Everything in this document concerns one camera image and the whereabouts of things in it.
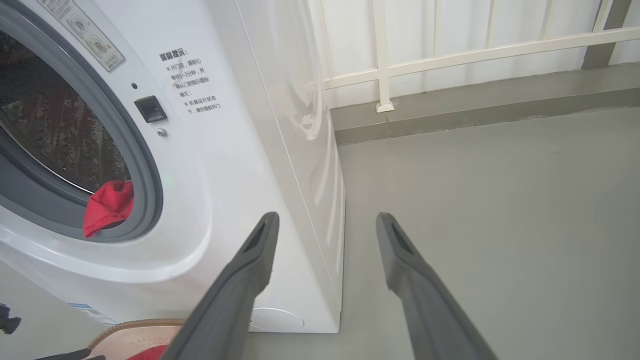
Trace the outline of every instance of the red garment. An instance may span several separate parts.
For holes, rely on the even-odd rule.
[[[87,238],[101,229],[126,220],[133,209],[133,184],[108,181],[89,198],[84,211],[83,231]]]
[[[169,345],[159,345],[156,347],[148,348],[143,352],[139,352],[136,355],[128,358],[127,360],[160,360],[160,357]]]

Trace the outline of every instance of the red cloth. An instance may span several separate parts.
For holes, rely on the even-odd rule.
[[[143,352],[139,352],[136,355],[128,358],[127,360],[160,360],[160,357],[169,345],[159,345],[156,347],[148,348]]]
[[[133,184],[130,181],[108,181],[98,189],[86,205],[83,231],[87,238],[101,229],[126,220],[133,209]]]

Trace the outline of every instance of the railing post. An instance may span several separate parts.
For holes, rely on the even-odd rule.
[[[387,54],[385,0],[373,0],[373,24],[376,31],[378,90],[380,91],[380,102],[376,106],[376,111],[383,113],[394,109],[394,105],[389,99],[389,63]]]

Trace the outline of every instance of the gray baseboard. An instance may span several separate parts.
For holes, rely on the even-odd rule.
[[[640,63],[492,81],[332,109],[338,145],[640,106]]]

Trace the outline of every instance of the white wall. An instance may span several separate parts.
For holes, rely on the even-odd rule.
[[[640,0],[633,0],[629,6],[624,28],[640,25]],[[616,44],[609,65],[640,61],[640,40],[625,41]]]
[[[326,21],[326,77],[376,67],[371,0],[310,0]],[[389,64],[434,56],[435,0],[386,0]],[[546,0],[495,0],[492,46],[537,40]],[[633,0],[625,26],[640,22]],[[555,0],[551,37],[591,31],[600,0]],[[490,0],[442,0],[438,55],[484,47]],[[392,97],[441,88],[579,69],[586,48],[523,55],[391,78]],[[640,42],[616,47],[612,63],[640,60]],[[377,81],[325,91],[331,108],[378,100]]]

